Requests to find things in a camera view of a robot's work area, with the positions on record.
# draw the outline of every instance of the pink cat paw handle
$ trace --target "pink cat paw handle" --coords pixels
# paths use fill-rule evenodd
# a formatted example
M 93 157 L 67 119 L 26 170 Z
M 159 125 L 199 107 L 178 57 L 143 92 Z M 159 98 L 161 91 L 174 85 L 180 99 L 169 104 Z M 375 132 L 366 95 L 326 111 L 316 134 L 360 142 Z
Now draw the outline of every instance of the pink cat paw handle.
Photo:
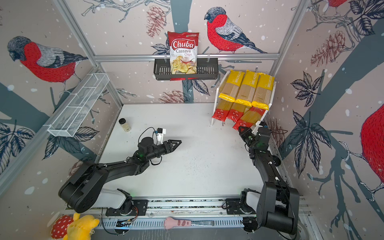
M 192 224 L 189 220 L 175 220 L 171 217 L 167 217 L 164 221 L 164 227 L 171 229 L 172 227 L 190 227 Z

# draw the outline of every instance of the bird head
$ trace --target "bird head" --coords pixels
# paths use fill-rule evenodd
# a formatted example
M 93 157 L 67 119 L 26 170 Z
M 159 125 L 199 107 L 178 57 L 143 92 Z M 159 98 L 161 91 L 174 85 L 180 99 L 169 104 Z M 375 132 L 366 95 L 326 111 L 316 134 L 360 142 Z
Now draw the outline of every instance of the bird head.
M 204 20 L 207 20 L 209 23 L 212 23 L 214 21 L 214 19 L 218 16 L 218 15 L 221 15 L 221 14 L 226 14 L 224 8 L 222 7 L 213 7 L 213 8 L 210 8 L 208 11 L 207 11 L 207 14 L 205 15 L 204 17 Z
M 11 39 L 8 42 L 8 51 L 12 60 L 15 61 L 17 59 L 20 59 L 20 61 L 25 61 L 26 57 L 24 53 L 24 47 L 25 45 L 31 42 L 32 41 L 29 38 L 26 38 L 24 36 L 17 36 Z

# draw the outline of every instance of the plush toy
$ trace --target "plush toy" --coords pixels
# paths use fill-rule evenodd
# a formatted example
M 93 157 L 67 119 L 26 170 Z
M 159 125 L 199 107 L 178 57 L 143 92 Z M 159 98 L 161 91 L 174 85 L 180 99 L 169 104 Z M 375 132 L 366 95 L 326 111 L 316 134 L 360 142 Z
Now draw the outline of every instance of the plush toy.
M 80 218 L 80 214 L 73 215 L 73 223 L 67 227 L 67 235 L 63 240 L 90 240 L 91 231 L 99 225 L 100 220 L 92 215 L 85 215 Z
M 67 234 L 67 227 L 73 222 L 73 218 L 69 215 L 61 216 L 53 224 L 51 229 L 51 237 L 53 239 L 63 238 Z

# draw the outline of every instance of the white shelf rack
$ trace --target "white shelf rack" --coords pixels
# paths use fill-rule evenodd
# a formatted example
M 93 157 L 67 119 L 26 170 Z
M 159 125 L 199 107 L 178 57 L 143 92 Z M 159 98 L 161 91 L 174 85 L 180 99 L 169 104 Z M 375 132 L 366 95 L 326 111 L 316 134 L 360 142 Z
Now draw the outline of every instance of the white shelf rack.
M 216 88 L 215 104 L 214 104 L 214 110 L 213 110 L 212 115 L 215 114 L 215 110 L 216 110 L 216 105 L 217 105 L 217 100 L 218 100 L 218 90 L 219 90 L 221 84 L 223 84 L 223 83 L 225 82 L 225 80 L 226 80 L 226 78 L 228 77 L 228 75 L 230 74 L 230 72 L 231 72 L 231 70 L 228 70 L 228 71 L 226 72 L 226 74 L 224 75 L 223 79 L 220 81 L 219 86 Z M 272 106 L 273 98 L 275 97 L 275 90 L 276 90 L 276 81 L 275 81 L 275 83 L 273 84 L 271 101 L 270 101 L 270 103 L 269 103 L 269 105 L 268 105 L 269 108 L 271 108 L 271 106 Z M 265 110 L 265 112 L 264 112 L 264 114 L 262 115 L 260 121 L 263 121 L 263 120 L 264 120 L 264 118 L 265 118 L 267 112 L 268 112 L 268 110 Z M 211 120 L 211 126 L 214 124 L 214 121 L 215 121 L 215 119 L 212 118 L 212 120 Z
M 89 74 L 87 78 L 77 93 L 70 94 L 74 97 L 49 127 L 50 134 L 55 137 L 73 137 L 109 82 L 105 73 Z

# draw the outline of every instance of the bullfinch illustration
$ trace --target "bullfinch illustration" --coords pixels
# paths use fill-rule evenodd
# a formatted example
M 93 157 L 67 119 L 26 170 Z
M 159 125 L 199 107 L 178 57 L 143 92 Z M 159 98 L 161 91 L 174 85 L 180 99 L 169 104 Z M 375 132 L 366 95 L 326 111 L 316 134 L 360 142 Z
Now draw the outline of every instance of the bullfinch illustration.
M 13 61 L 20 60 L 36 77 L 52 83 L 63 83 L 72 75 L 77 65 L 88 59 L 79 54 L 63 51 L 60 48 L 46 47 L 32 42 L 24 36 L 17 36 L 8 42 L 8 51 Z
M 235 53 L 236 50 L 242 48 L 251 48 L 259 53 L 265 53 L 245 36 L 240 27 L 232 23 L 224 8 L 209 9 L 204 19 L 208 21 L 208 39 L 218 49 L 217 53 L 221 51 Z
M 368 200 L 374 202 L 375 193 L 380 189 L 384 189 L 384 104 L 365 120 L 361 127 L 360 137 L 362 154 L 350 152 L 345 142 L 340 143 L 345 146 L 348 153 L 347 158 L 344 159 L 345 161 L 349 160 L 350 154 L 362 158 L 379 177 L 380 184 L 373 190 L 365 183 L 360 182 L 372 195 Z

